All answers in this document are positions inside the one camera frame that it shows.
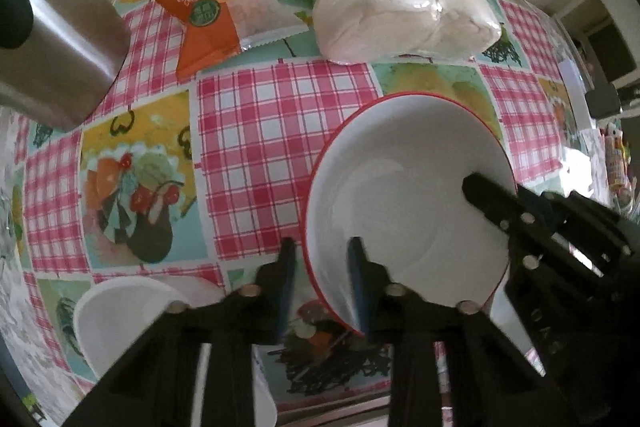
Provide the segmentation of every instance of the metal thermos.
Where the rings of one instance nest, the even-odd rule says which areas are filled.
[[[0,105],[73,129],[107,94],[129,38],[109,0],[0,0]]]

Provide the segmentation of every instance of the bowl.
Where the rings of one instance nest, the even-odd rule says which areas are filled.
[[[485,303],[508,265],[507,236],[465,200],[480,172],[513,194],[507,155],[476,115],[423,92],[379,98],[351,115],[322,149],[303,211],[303,253],[319,298],[359,331],[347,242],[425,300]]]

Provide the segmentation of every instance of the table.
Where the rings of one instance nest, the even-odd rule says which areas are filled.
[[[279,1],[312,25],[310,0]],[[62,134],[1,109],[9,227],[0,230],[0,331],[50,418],[62,423],[95,382],[68,323],[84,292],[132,274],[196,275],[226,290],[252,280],[281,237],[300,239],[324,143],[379,96],[423,90],[458,100],[500,140],[518,182],[562,190],[563,151],[588,152],[558,70],[562,46],[524,1],[488,1],[503,36],[470,60],[338,66],[320,57],[310,30],[178,84],[180,23],[153,0],[116,0],[132,33],[129,55],[82,126]],[[302,262],[294,295],[283,346],[260,351],[278,410],[388,389],[388,349],[356,345],[330,319]],[[317,333],[304,339],[310,321]]]

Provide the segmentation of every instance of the green logo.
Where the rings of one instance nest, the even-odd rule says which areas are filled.
[[[194,26],[209,26],[220,15],[220,3],[216,0],[199,0],[193,4],[189,21]]]

